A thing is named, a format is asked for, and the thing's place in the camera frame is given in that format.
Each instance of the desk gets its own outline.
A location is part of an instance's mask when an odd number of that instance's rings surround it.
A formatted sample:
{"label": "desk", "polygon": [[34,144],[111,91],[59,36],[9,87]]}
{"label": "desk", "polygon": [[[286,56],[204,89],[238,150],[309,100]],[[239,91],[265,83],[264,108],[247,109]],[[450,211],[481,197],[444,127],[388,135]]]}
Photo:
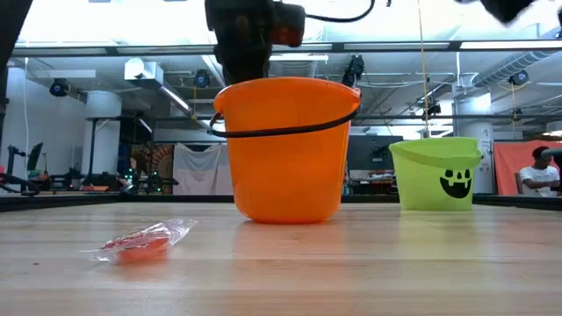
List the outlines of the desk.
{"label": "desk", "polygon": [[[159,219],[200,223],[168,261],[117,267],[80,250]],[[86,205],[0,213],[8,315],[554,315],[562,213],[343,205],[313,226],[246,221],[233,205]]]}

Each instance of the white curtain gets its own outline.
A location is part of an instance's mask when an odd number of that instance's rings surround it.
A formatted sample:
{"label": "white curtain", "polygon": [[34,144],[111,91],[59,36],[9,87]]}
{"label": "white curtain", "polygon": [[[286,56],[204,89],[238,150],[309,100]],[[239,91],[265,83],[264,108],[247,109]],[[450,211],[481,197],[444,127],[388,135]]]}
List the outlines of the white curtain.
{"label": "white curtain", "polygon": [[232,177],[226,145],[195,152],[177,144],[174,149],[174,195],[232,195]]}

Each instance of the green bucket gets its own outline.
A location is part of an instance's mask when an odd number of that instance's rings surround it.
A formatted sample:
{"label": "green bucket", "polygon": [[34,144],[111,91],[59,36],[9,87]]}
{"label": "green bucket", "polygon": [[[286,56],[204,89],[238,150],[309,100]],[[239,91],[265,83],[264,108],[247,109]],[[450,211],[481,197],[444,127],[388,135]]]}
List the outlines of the green bucket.
{"label": "green bucket", "polygon": [[400,204],[404,210],[470,211],[478,140],[466,137],[392,144]]}

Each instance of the white shirt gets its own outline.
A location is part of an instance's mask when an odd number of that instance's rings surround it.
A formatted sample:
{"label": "white shirt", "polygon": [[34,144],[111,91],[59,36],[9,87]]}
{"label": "white shirt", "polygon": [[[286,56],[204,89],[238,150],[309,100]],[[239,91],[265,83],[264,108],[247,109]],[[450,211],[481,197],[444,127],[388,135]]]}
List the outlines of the white shirt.
{"label": "white shirt", "polygon": [[[521,177],[521,181],[526,179],[531,179],[534,182],[560,181],[560,174],[558,170],[552,166],[548,166],[546,169],[534,169],[532,166],[525,167],[519,171],[519,177]],[[558,195],[558,193],[551,190],[550,187],[530,189],[525,184],[523,185],[523,194],[528,197],[544,198],[555,198]]]}

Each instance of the man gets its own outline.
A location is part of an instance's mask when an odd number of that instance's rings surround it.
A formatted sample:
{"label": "man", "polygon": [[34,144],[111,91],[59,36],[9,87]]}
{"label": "man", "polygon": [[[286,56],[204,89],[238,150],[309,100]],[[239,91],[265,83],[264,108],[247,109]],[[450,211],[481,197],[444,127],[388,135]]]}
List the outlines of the man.
{"label": "man", "polygon": [[558,195],[551,187],[559,187],[560,174],[551,166],[551,157],[543,158],[542,153],[548,147],[538,147],[533,150],[535,163],[519,171],[523,182],[523,194],[529,197],[554,198]]}

